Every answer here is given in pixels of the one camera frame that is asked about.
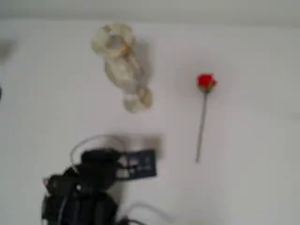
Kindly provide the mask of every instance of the white backdrop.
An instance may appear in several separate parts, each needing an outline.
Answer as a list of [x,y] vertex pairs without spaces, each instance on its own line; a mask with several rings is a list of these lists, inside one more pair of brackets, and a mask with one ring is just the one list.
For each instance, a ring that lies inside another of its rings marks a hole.
[[[0,22],[0,38],[15,42],[0,66],[1,224],[38,225],[42,178],[85,137],[117,134],[132,149],[160,148],[158,177],[121,187],[121,213],[147,203],[174,224],[298,225],[300,30],[132,23],[154,93],[151,110],[132,115],[90,49],[103,24]],[[200,72],[218,86],[196,165]]]

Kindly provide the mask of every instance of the red rose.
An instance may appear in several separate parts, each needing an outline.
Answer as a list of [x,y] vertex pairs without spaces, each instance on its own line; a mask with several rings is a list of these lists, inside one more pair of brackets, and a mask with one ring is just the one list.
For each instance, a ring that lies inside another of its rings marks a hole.
[[213,78],[213,74],[199,74],[197,76],[198,87],[205,92],[210,92],[211,89],[217,84]]

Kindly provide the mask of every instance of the cable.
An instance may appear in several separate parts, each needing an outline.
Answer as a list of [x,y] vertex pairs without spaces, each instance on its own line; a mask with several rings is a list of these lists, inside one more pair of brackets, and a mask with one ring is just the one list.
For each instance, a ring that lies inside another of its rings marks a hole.
[[128,224],[130,223],[134,223],[134,224],[137,224],[137,225],[146,225],[138,220],[135,220],[135,219],[128,219]]
[[58,213],[58,217],[57,217],[57,225],[61,225],[61,222],[62,222],[62,219],[63,219],[63,215],[64,215],[64,211],[65,211],[65,208],[66,208],[66,205],[68,203],[68,201],[70,200],[72,194],[73,194],[73,191],[75,189],[78,189],[78,185],[77,184],[74,184],[70,190],[69,190],[69,193],[64,197],[64,199],[62,200],[61,202],[61,205],[60,205],[60,210],[59,210],[59,213]]
[[85,145],[86,143],[90,142],[90,141],[93,141],[93,140],[96,140],[96,139],[102,139],[102,138],[109,138],[111,140],[115,140],[116,142],[118,142],[119,144],[121,144],[122,146],[122,151],[125,151],[126,150],[126,147],[125,147],[125,143],[124,141],[122,141],[121,139],[119,139],[118,137],[116,136],[113,136],[113,135],[95,135],[95,136],[92,136],[92,137],[88,137],[86,139],[84,139],[83,141],[79,142],[77,145],[74,146],[74,148],[70,151],[70,163],[71,163],[71,167],[72,169],[76,172],[76,173],[79,173],[79,171],[77,170],[76,166],[75,166],[75,163],[74,163],[74,159],[73,159],[73,156],[74,156],[74,153],[80,148],[82,147],[83,145]]
[[66,207],[66,204],[67,204],[68,200],[69,200],[68,196],[64,197],[64,199],[62,200],[62,203],[60,205],[60,210],[59,210],[59,213],[58,213],[57,225],[61,225],[63,214],[64,214],[65,207]]

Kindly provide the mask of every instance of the wire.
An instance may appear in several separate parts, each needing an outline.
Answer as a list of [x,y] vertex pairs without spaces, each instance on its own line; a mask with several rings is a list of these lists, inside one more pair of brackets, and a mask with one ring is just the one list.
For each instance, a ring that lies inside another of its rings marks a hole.
[[135,219],[128,219],[128,223],[134,223],[134,224],[137,224],[137,225],[146,225],[138,220],[135,220]]
[[81,142],[79,142],[77,145],[74,146],[74,148],[72,148],[72,150],[70,151],[70,163],[71,163],[71,167],[72,169],[76,172],[79,173],[79,171],[77,170],[76,166],[75,166],[75,162],[74,162],[74,153],[83,145],[85,145],[86,143],[90,142],[90,141],[94,141],[96,139],[103,139],[103,138],[108,138],[111,140],[115,140],[116,142],[118,142],[119,144],[121,144],[122,146],[122,151],[126,150],[125,147],[125,143],[123,140],[121,140],[120,138],[113,136],[113,135],[95,135],[92,137],[88,137],[84,140],[82,140]]
[[60,210],[59,210],[59,213],[58,213],[57,225],[61,225],[62,217],[63,217],[65,207],[66,207],[66,204],[67,204],[68,200],[69,200],[69,196],[64,197],[64,199],[62,200],[62,203],[60,205]]

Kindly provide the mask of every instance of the black cable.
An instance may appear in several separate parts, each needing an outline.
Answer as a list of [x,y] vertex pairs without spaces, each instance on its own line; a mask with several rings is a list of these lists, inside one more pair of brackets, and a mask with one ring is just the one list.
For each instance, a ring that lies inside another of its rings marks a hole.
[[70,198],[72,197],[72,194],[74,193],[75,188],[77,188],[77,184],[74,184],[70,188],[69,193],[64,197],[64,199],[61,202],[60,210],[59,210],[58,217],[57,217],[57,225],[61,225],[63,215],[64,215],[64,211],[66,209],[66,205],[67,205],[68,201],[70,200]]

